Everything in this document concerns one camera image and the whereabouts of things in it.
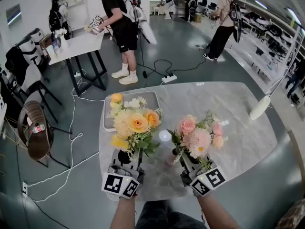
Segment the black table frame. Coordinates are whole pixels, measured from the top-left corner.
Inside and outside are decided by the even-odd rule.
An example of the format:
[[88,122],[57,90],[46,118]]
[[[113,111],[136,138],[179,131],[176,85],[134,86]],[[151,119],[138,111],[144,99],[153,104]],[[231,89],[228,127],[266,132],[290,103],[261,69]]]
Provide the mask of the black table frame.
[[95,54],[96,54],[96,57],[102,67],[102,72],[98,72],[97,68],[96,68],[96,65],[95,65],[95,62],[94,62],[94,59],[92,57],[92,54],[91,52],[88,52],[87,55],[89,57],[89,60],[91,62],[91,65],[92,65],[92,68],[94,70],[94,73],[95,73],[95,77],[91,78],[91,77],[88,77],[86,76],[83,71],[82,71],[82,68],[81,68],[81,64],[80,64],[80,61],[78,59],[78,56],[75,56],[75,59],[76,59],[76,63],[77,63],[77,66],[80,70],[80,73],[81,73],[81,76],[82,78],[86,79],[88,82],[88,84],[82,88],[79,88],[78,85],[77,85],[77,82],[75,80],[75,77],[74,77],[74,72],[73,72],[73,68],[72,68],[72,65],[71,65],[71,61],[70,59],[67,59],[67,67],[68,67],[68,70],[69,70],[69,74],[70,74],[70,77],[71,77],[71,80],[72,80],[72,83],[73,83],[73,86],[75,88],[75,91],[76,91],[76,94],[78,96],[80,96],[81,94],[83,94],[89,87],[91,87],[92,85],[94,85],[95,87],[99,88],[99,89],[102,89],[104,91],[106,91],[106,87],[104,85],[104,83],[102,82],[102,79],[101,79],[101,76],[104,75],[105,73],[107,73],[107,70],[106,70],[106,67],[104,65],[104,62],[101,58],[101,55],[99,53],[98,50],[94,51]]

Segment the gray tray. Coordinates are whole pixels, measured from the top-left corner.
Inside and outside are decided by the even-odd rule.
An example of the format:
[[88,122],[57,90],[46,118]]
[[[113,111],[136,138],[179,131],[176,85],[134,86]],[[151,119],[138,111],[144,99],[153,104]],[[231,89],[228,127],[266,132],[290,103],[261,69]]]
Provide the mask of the gray tray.
[[[140,93],[132,93],[132,94],[124,94],[123,95],[123,102],[125,101],[131,101],[133,98],[138,98],[139,96],[143,97],[147,101],[146,108],[155,110],[160,108],[160,104],[157,98],[157,94],[154,91],[148,91],[148,92],[140,92]],[[115,128],[113,127],[113,118],[106,118],[106,115],[111,111],[110,106],[110,96],[108,96],[105,99],[104,102],[104,128],[107,132],[115,132]]]

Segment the black shorts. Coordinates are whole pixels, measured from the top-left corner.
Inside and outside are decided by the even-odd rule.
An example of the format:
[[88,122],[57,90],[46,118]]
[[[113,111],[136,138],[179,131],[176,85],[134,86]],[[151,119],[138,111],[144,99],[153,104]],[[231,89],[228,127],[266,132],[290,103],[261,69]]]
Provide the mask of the black shorts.
[[120,52],[127,52],[128,50],[137,50],[137,27],[133,23],[133,25],[128,29],[124,30],[124,32],[120,32],[115,35],[116,42],[120,48]]

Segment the white sock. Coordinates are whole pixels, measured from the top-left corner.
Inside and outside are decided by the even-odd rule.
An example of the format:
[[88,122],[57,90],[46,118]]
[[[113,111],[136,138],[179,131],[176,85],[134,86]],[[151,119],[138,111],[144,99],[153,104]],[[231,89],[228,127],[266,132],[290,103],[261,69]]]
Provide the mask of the white sock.
[[130,77],[134,78],[137,76],[137,70],[135,71],[130,71]]
[[127,63],[122,64],[122,71],[128,71],[128,64]]

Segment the gray floor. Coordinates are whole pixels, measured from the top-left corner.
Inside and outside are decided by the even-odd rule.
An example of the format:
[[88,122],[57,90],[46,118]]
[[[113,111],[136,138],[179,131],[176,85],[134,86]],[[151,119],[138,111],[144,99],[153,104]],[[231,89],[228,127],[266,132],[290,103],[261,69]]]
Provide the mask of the gray floor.
[[[142,42],[145,65],[153,68],[157,59],[166,59],[173,63],[172,69],[190,69],[203,62],[202,52],[195,44],[208,42],[207,36],[192,25],[181,21],[166,21],[162,16],[152,16],[151,26],[155,32],[158,46]],[[100,50],[108,75],[103,76],[107,91],[90,88],[82,97],[89,99],[104,99],[114,92],[126,91],[146,86],[161,84],[161,78],[153,73],[146,80],[142,76],[142,68],[138,68],[139,82],[123,86],[110,74],[121,67],[117,46],[105,37]],[[137,51],[137,60],[141,63],[141,50]],[[260,99],[263,92],[259,89],[247,72],[227,53],[225,62],[206,62],[198,69],[186,72],[175,72],[178,77],[173,83],[196,81],[230,81],[243,82],[254,95]],[[87,56],[80,57],[81,64],[89,73]],[[168,64],[160,63],[157,70],[165,73]],[[45,76],[51,82],[48,88],[63,103],[57,105],[48,98],[52,110],[59,120],[59,127],[69,129],[74,101],[71,96],[72,83],[68,70],[61,70],[57,64],[49,67]],[[83,132],[84,136],[73,144],[74,162],[77,164],[98,151],[99,125],[102,113],[102,102],[89,102],[76,98],[75,119],[72,126],[73,136]],[[274,109],[268,109],[267,115],[274,128],[278,146],[261,163],[238,178],[228,182],[214,193],[220,203],[234,216],[242,228],[274,228],[276,221],[288,210],[292,202],[302,197],[300,173],[295,157],[290,147],[290,140],[285,127]],[[64,163],[71,163],[69,136],[55,133],[52,147],[54,157]],[[0,206],[5,222],[12,229],[26,229],[25,214],[20,196],[19,176],[17,170],[16,147],[8,140],[0,141],[0,153],[7,157],[1,164],[1,169],[7,175],[0,178]],[[18,149],[21,181],[34,183],[51,177],[64,170],[56,163],[50,162],[49,168],[32,161],[25,150]],[[29,188],[29,193],[35,200],[44,199],[56,191],[66,179],[66,175],[57,177],[43,185]],[[60,221],[70,229],[109,228],[117,204],[108,200],[101,192],[102,178],[98,156],[89,162],[75,168],[66,186],[39,206],[51,217]],[[24,199],[31,229],[62,228],[43,215],[30,199]],[[194,197],[178,198],[171,201],[175,210],[200,219],[200,209]],[[138,215],[143,203],[137,203]]]

